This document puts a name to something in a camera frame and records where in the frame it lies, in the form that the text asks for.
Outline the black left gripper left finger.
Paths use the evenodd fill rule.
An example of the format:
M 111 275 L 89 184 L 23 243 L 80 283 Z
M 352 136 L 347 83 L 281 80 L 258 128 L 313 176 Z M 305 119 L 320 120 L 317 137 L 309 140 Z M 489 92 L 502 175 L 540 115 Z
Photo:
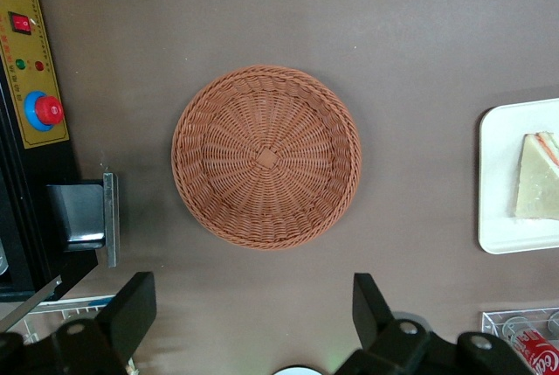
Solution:
M 51 312 L 81 309 L 81 302 L 44 304 L 61 284 L 58 277 L 1 320 L 2 374 L 126 374 L 127 365 L 153 324 L 155 277 L 135 274 L 99 311 L 66 318 L 36 343 L 10 329 L 35 308 Z

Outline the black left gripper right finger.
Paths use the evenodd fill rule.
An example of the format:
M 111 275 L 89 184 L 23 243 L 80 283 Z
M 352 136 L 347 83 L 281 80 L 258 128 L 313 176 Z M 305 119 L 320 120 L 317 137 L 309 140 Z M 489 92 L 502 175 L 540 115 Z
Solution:
M 503 340 L 464 332 L 455 344 L 421 323 L 397 318 L 370 274 L 353 279 L 352 317 L 361 347 L 338 374 L 530 374 Z

